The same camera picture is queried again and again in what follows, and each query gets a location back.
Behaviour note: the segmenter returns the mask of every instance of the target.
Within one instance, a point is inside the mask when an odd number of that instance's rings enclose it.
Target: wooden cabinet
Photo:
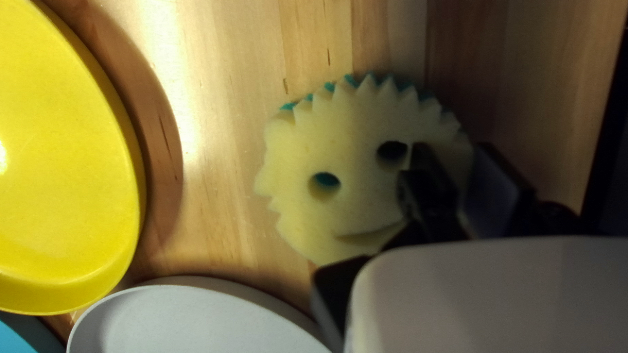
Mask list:
[[[308,311],[315,268],[252,191],[281,104],[354,72],[431,87],[543,199],[582,204],[628,0],[44,0],[134,119],[146,225],[120,288],[204,274]],[[67,337],[80,312],[48,317]]]

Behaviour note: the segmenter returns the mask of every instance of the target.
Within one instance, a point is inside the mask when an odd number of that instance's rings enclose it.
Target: smiley face sponge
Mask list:
[[[325,84],[282,107],[264,139],[255,190],[272,197],[282,237],[319,265],[374,254],[404,227],[396,180],[413,143],[428,143],[462,188],[472,160],[453,114],[392,77]]]

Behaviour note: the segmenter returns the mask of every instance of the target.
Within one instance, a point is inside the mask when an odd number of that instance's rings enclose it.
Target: sponge eye hole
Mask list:
[[[340,179],[327,171],[312,175],[309,182],[312,197],[325,201],[334,196],[340,189]]]

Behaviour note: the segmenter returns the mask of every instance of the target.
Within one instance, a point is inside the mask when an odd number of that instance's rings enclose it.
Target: wooden shelf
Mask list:
[[[204,274],[308,311],[315,269],[252,191],[263,126],[347,72],[433,87],[470,134],[578,209],[628,0],[45,0],[134,119],[146,225],[119,289]],[[427,56],[426,12],[429,13]],[[67,338],[80,312],[45,320]]]

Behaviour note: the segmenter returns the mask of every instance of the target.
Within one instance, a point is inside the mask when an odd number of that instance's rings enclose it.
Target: yellow bowl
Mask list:
[[[0,1],[0,310],[53,315],[126,271],[144,172],[104,71],[50,9]]]

